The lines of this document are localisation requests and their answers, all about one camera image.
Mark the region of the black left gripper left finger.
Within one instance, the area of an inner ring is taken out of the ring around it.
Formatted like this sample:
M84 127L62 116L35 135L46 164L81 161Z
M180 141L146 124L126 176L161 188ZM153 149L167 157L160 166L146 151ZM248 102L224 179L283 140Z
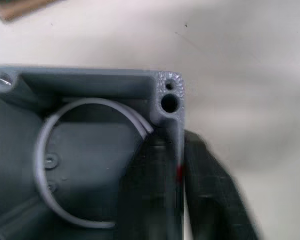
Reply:
M181 210L173 141L163 129L146 137L119 181L119 240L180 240Z

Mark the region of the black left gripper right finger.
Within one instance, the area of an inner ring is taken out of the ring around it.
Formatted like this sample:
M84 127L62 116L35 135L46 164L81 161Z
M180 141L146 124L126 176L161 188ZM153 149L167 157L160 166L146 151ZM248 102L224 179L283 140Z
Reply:
M184 133L184 186L195 240L258 240L255 223L231 175L189 130Z

